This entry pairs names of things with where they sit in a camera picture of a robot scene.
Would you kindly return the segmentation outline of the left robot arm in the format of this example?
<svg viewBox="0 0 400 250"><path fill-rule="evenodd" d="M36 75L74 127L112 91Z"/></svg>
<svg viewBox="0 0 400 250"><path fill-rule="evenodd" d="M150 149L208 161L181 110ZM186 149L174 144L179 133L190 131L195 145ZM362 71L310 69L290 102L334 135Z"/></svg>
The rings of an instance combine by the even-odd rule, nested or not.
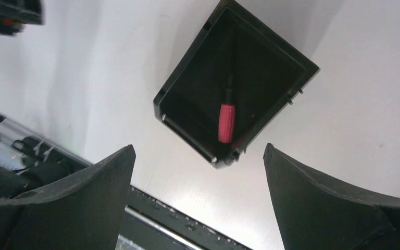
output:
<svg viewBox="0 0 400 250"><path fill-rule="evenodd" d="M14 36L27 24L43 24L41 1L0 1L0 35ZM84 167L70 153L0 114L0 198L15 198Z"/></svg>

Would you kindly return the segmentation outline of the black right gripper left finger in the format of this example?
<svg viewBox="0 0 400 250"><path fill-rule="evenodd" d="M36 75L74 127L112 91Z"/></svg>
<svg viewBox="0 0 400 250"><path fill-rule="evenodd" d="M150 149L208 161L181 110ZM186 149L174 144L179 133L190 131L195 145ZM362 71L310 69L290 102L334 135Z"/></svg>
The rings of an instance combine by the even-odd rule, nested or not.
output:
<svg viewBox="0 0 400 250"><path fill-rule="evenodd" d="M115 249L135 159L128 145L51 184L0 198L0 249Z"/></svg>

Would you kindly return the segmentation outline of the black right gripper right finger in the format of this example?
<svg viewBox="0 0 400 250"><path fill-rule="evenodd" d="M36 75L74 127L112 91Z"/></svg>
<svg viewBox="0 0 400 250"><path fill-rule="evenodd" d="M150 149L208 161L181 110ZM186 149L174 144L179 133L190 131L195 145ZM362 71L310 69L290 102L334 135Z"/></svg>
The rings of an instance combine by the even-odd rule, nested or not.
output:
<svg viewBox="0 0 400 250"><path fill-rule="evenodd" d="M285 249L400 249L400 198L332 177L270 143L263 160Z"/></svg>

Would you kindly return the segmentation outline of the red handled screwdriver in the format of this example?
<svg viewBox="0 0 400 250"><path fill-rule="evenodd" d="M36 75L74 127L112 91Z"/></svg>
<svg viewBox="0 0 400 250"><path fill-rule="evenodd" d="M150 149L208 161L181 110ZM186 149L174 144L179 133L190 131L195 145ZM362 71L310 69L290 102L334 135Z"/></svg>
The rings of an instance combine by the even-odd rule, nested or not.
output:
<svg viewBox="0 0 400 250"><path fill-rule="evenodd" d="M234 101L234 75L230 74L224 89L218 122L218 141L231 143L234 132L236 106Z"/></svg>

